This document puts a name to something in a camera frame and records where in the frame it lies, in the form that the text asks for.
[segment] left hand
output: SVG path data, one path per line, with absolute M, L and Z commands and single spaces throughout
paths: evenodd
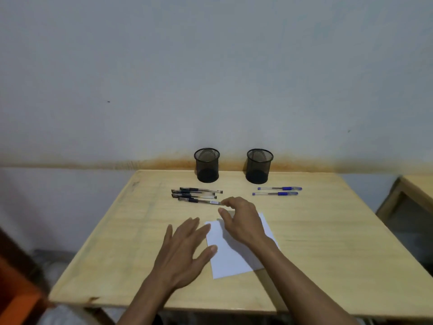
M 189 218 L 174 234 L 173 227 L 167 227 L 151 274 L 161 278 L 170 291 L 190 284 L 217 252 L 216 245 L 208 246 L 198 258 L 193 259 L 195 250 L 210 230 L 210 224 L 197 229 L 199 222 L 199 218 Z

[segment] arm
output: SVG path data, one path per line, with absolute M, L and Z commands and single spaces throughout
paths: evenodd
M 226 230 L 245 244 L 262 262 L 278 292 L 300 325 L 357 325 L 358 322 L 314 284 L 265 235 L 262 221 L 253 203 L 241 197 L 230 197 L 221 202 L 235 209 L 232 218 L 219 208 Z
M 189 218 L 173 234 L 167 227 L 164 242 L 156 257 L 154 267 L 144 280 L 119 325 L 150 325 L 156 313 L 176 289 L 190 284 L 217 252 L 215 245 L 208 246 L 200 256 L 192 256 L 209 232 L 207 224 L 197 229 L 199 218 Z

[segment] hand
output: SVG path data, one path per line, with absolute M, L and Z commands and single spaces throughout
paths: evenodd
M 151 274 L 163 279 L 171 291 L 187 286 L 196 279 L 217 252 L 217 246 L 212 245 L 204 249 L 198 258 L 192 258 L 210 230 L 210 224 L 197 229 L 199 222 L 199 218 L 187 219 L 176 229 L 174 235 L 173 227 L 167 227 Z
M 229 197 L 222 200 L 221 205 L 235 209 L 233 218 L 226 209 L 222 207 L 218 209 L 221 218 L 224 220 L 224 227 L 235 240 L 246 246 L 251 246 L 254 242 L 267 237 L 256 206 L 253 203 L 242 197 Z

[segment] blue pen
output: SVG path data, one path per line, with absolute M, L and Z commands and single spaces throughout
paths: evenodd
M 257 190 L 280 189 L 280 190 L 302 190 L 302 187 L 258 187 Z
M 278 196 L 291 196 L 298 195 L 297 191 L 279 191 L 278 193 L 252 193 L 253 196 L 256 195 L 278 195 Z

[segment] wooden desk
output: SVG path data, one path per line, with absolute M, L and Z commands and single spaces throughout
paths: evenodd
M 433 175 L 404 175 L 399 177 L 389 195 L 377 210 L 377 216 L 385 222 L 402 198 L 409 197 L 425 210 L 433 214 Z
M 168 224 L 219 217 L 213 205 L 178 202 L 171 188 L 224 190 L 262 211 L 284 254 L 345 310 L 359 316 L 433 318 L 433 279 L 338 175 L 278 172 L 266 186 L 299 196 L 252 196 L 242 172 L 200 183 L 192 171 L 137 171 L 63 273 L 53 302 L 128 306 L 152 269 Z M 206 246 L 203 242 L 199 254 Z M 210 264 L 168 309 L 269 312 L 286 308 L 264 270 L 212 279 Z

